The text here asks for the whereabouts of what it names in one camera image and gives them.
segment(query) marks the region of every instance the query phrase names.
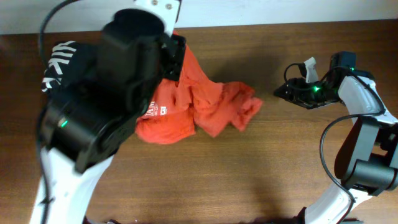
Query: black cable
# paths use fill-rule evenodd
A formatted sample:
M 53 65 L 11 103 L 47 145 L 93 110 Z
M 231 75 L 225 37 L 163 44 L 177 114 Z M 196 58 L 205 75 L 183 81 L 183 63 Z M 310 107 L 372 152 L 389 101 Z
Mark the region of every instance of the black cable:
M 44 204 L 44 210 L 43 210 L 43 214 L 42 214 L 42 220 L 41 220 L 41 224 L 46 224 L 47 223 L 47 218 L 49 216 L 49 207 L 50 207 L 50 187 L 49 187 L 49 180 L 47 178 L 47 175 L 44 171 L 44 165 L 43 165 L 43 160 L 42 160 L 42 156 L 41 156 L 41 150 L 42 150 L 42 136 L 40 134 L 40 128 L 42 126 L 42 121 L 44 118 L 44 114 L 46 112 L 46 108 L 44 108 L 40 114 L 39 114 L 39 118 L 37 119 L 37 124 L 36 124 L 36 156 L 37 159 L 39 161 L 39 165 L 40 165 L 40 171 L 42 173 L 43 176 L 43 182 L 44 182 L 44 194 L 45 194 L 45 198 L 43 199 L 43 201 L 41 201 L 42 204 Z
M 300 88 L 300 87 L 297 87 L 297 86 L 293 86 L 293 85 L 291 85 L 291 84 L 288 84 L 288 82 L 287 82 L 287 70 L 288 70 L 291 66 L 294 66 L 294 65 L 300 66 L 300 65 L 302 65 L 302 64 L 303 64 L 303 63 L 292 63 L 292 64 L 290 64 L 288 67 L 286 67 L 285 72 L 284 72 L 284 80 L 285 80 L 286 86 L 287 86 L 287 87 L 290 87 L 290 88 L 292 88 L 292 89 L 294 89 L 294 90 L 301 90 L 301 91 L 312 90 L 313 86 L 307 87 L 307 88 Z
M 49 70 L 49 63 L 45 57 L 45 50 L 44 50 L 45 28 L 55 13 L 57 13 L 63 7 L 65 7 L 71 3 L 77 2 L 77 1 L 80 1 L 80 0 L 65 0 L 65 1 L 61 2 L 60 4 L 55 6 L 53 9 L 51 9 L 51 11 L 47 14 L 47 16 L 44 18 L 42 24 L 40 25 L 39 39 L 37 41 L 38 47 L 39 47 L 39 55 L 40 55 L 40 58 L 42 59 L 42 63 L 44 64 L 45 69 L 48 70 L 50 73 L 51 73 L 51 71 Z M 57 76 L 55 76 L 53 73 L 51 73 L 51 75 L 52 75 L 52 78 L 54 78 L 61 85 L 60 79 Z
M 357 77 L 357 76 L 352 72 L 352 70 L 350 70 L 349 68 L 344 67 L 344 66 L 335 66 L 335 67 L 333 67 L 332 69 L 330 69 L 328 72 L 326 72 L 326 74 L 321 78 L 321 80 L 320 80 L 319 82 L 322 82 L 325 78 L 327 78 L 329 75 L 331 75 L 331 73 L 332 73 L 334 70 L 337 70 L 337 69 L 346 70 L 351 76 L 354 76 L 355 79 L 358 80 L 358 77 Z
M 63 7 L 77 2 L 79 0 L 66 0 L 61 2 L 60 4 L 58 4 L 57 6 L 55 6 L 45 17 L 45 19 L 43 20 L 43 23 L 40 25 L 40 30 L 39 30 L 39 39 L 38 39 L 38 47 L 39 47 L 39 55 L 40 58 L 42 59 L 42 63 L 44 64 L 44 67 L 46 70 L 48 70 L 50 73 L 51 71 L 49 70 L 49 63 L 45 57 L 45 50 L 44 50 L 44 31 L 45 28 L 47 26 L 47 24 L 49 23 L 49 21 L 51 20 L 51 18 L 55 15 L 55 13 L 57 13 L 59 10 L 61 10 Z M 62 85 L 60 79 L 58 77 L 56 77 L 53 73 L 51 73 L 52 78 L 54 78 L 59 84 L 60 86 Z M 44 118 L 44 114 L 46 112 L 46 108 L 44 108 L 40 114 L 39 114 L 39 118 L 37 121 L 37 126 L 36 126 L 36 153 L 37 153 L 37 158 L 39 160 L 39 165 L 40 165 L 40 170 L 43 176 L 43 182 L 44 182 L 44 194 L 45 194 L 45 198 L 44 200 L 41 202 L 42 204 L 44 204 L 44 210 L 43 210 L 43 214 L 42 214 L 42 219 L 41 219 L 41 224 L 46 224 L 47 223 L 47 219 L 49 217 L 49 207 L 50 207 L 50 203 L 51 203 L 51 199 L 50 199 L 50 186 L 49 186 L 49 180 L 47 178 L 47 175 L 44 171 L 44 165 L 43 165 L 43 160 L 42 160 L 42 156 L 41 156 L 41 150 L 42 150 L 42 137 L 40 134 L 40 128 L 41 128 L 41 124 Z
M 351 200 L 351 201 L 350 201 L 350 204 L 349 204 L 349 207 L 348 207 L 348 209 L 347 209 L 347 211 L 346 211 L 346 213 L 345 213 L 345 214 L 342 216 L 342 218 L 340 218 L 340 220 L 338 221 L 338 223 L 341 223 L 341 222 L 347 217 L 347 215 L 350 213 L 352 207 L 354 206 L 355 198 L 354 198 L 353 194 L 352 194 L 349 190 L 347 190 L 345 187 L 343 187 L 343 186 L 340 184 L 340 182 L 338 181 L 338 179 L 335 178 L 335 177 L 331 174 L 331 172 L 329 171 L 329 169 L 328 169 L 328 167 L 327 167 L 327 165 L 326 165 L 325 157 L 324 157 L 324 155 L 323 155 L 323 143 L 325 142 L 326 134 L 327 134 L 327 132 L 329 131 L 329 129 L 330 129 L 333 125 L 335 125 L 336 123 L 339 123 L 340 121 L 343 121 L 343 120 L 346 120 L 346 119 L 351 119 L 351 118 L 358 118 L 358 117 L 360 117 L 360 116 L 379 116 L 379 115 L 384 114 L 384 113 L 386 112 L 386 109 L 385 109 L 385 107 L 384 107 L 384 104 L 383 104 L 382 100 L 381 100 L 380 97 L 377 95 L 377 93 L 376 93 L 369 85 L 367 85 L 362 79 L 360 79 L 357 75 L 355 75 L 351 70 L 348 70 L 348 68 L 346 68 L 346 67 L 335 67 L 335 68 L 332 68 L 332 69 L 334 70 L 334 69 L 336 69 L 336 68 L 342 68 L 342 69 L 347 70 L 351 76 L 353 76 L 355 79 L 357 79 L 357 81 L 360 82 L 360 84 L 362 84 L 363 87 L 365 87 L 366 89 L 369 90 L 369 92 L 370 92 L 370 93 L 372 94 L 372 96 L 377 100 L 377 103 L 378 103 L 379 106 L 380 106 L 380 111 L 377 112 L 377 113 L 351 114 L 351 115 L 348 115 L 348 116 L 340 117 L 340 118 L 338 118 L 338 119 L 332 121 L 332 122 L 325 128 L 325 130 L 324 130 L 323 133 L 322 133 L 321 140 L 320 140 L 320 145 L 319 145 L 319 154 L 320 154 L 320 158 L 321 158 L 321 163 L 322 163 L 323 169 L 325 170 L 326 174 L 329 176 L 329 178 L 331 179 L 331 181 L 333 181 L 333 183 L 335 183 L 341 190 L 343 190 L 344 192 L 346 192 L 346 193 L 348 194 L 350 200 Z

